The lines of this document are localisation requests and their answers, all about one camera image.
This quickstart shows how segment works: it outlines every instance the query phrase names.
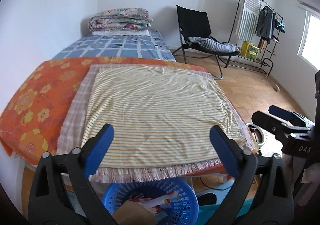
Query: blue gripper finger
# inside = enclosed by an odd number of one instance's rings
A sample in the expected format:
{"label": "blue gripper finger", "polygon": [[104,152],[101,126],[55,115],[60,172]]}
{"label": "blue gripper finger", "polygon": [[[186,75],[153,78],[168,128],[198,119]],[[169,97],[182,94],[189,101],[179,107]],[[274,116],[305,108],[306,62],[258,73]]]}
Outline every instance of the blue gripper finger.
{"label": "blue gripper finger", "polygon": [[96,173],[103,157],[113,141],[113,136],[114,131],[110,124],[105,124],[96,135],[98,141],[90,150],[84,166],[83,174],[86,179],[88,179],[90,175]]}
{"label": "blue gripper finger", "polygon": [[272,115],[275,115],[283,120],[291,121],[292,120],[292,113],[289,111],[286,111],[284,109],[281,109],[275,105],[271,105],[269,107],[269,113]]}
{"label": "blue gripper finger", "polygon": [[211,128],[210,142],[217,152],[227,174],[237,178],[239,176],[239,159],[237,159],[235,154],[241,154],[242,150],[240,147],[235,141],[229,141],[229,138],[219,126]]}

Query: striped cushion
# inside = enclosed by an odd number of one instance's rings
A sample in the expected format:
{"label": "striped cushion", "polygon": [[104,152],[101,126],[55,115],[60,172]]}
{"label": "striped cushion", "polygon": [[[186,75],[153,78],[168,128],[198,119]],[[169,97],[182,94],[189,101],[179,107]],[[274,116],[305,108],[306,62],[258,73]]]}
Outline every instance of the striped cushion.
{"label": "striped cushion", "polygon": [[194,37],[189,38],[192,43],[198,43],[200,47],[209,51],[209,52],[219,52],[219,53],[233,53],[235,51],[239,51],[238,47],[234,44],[224,43],[221,44],[219,42],[214,41],[211,38],[201,38]]}

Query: dark jacket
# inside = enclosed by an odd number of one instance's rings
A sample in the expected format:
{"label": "dark jacket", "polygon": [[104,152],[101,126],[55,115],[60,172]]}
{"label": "dark jacket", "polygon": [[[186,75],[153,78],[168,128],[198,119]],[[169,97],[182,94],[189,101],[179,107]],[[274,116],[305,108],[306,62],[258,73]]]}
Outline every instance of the dark jacket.
{"label": "dark jacket", "polygon": [[316,73],[316,98],[320,100],[320,71]]}
{"label": "dark jacket", "polygon": [[266,6],[260,11],[256,34],[258,37],[271,38],[273,28],[273,12]]}

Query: black folding chair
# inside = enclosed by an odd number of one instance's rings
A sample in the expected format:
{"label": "black folding chair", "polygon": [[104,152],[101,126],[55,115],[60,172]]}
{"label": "black folding chair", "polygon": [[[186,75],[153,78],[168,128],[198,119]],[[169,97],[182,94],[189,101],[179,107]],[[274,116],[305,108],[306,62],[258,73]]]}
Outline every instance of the black folding chair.
{"label": "black folding chair", "polygon": [[[215,56],[221,76],[216,77],[214,79],[221,80],[223,78],[223,73],[221,70],[218,56],[236,56],[239,54],[239,52],[232,52],[232,53],[212,52],[212,51],[208,51],[201,48],[200,45],[196,43],[192,43],[190,45],[190,40],[188,39],[189,37],[211,38],[216,42],[219,42],[219,41],[211,36],[210,24],[209,24],[209,20],[206,12],[198,12],[198,11],[186,9],[177,5],[177,14],[178,14],[181,47],[179,47],[177,50],[172,52],[172,54],[175,54],[175,52],[182,49],[182,55],[176,55],[176,56],[183,56],[185,63],[187,63],[187,57],[208,58],[210,56]],[[205,57],[186,56],[185,49],[189,49],[189,48],[192,48],[210,55]]]}

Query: blue plastic basket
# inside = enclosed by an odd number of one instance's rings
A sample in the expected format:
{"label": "blue plastic basket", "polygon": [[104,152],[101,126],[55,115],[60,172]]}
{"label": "blue plastic basket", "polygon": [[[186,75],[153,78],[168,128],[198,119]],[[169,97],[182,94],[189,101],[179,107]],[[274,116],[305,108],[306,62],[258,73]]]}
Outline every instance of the blue plastic basket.
{"label": "blue plastic basket", "polygon": [[167,217],[158,225],[194,225],[198,218],[199,205],[191,187],[181,178],[170,178],[160,181],[114,183],[105,191],[102,203],[112,214],[135,190],[141,191],[145,197],[156,198],[171,191],[179,191],[181,198],[171,202],[171,207],[164,209]]}

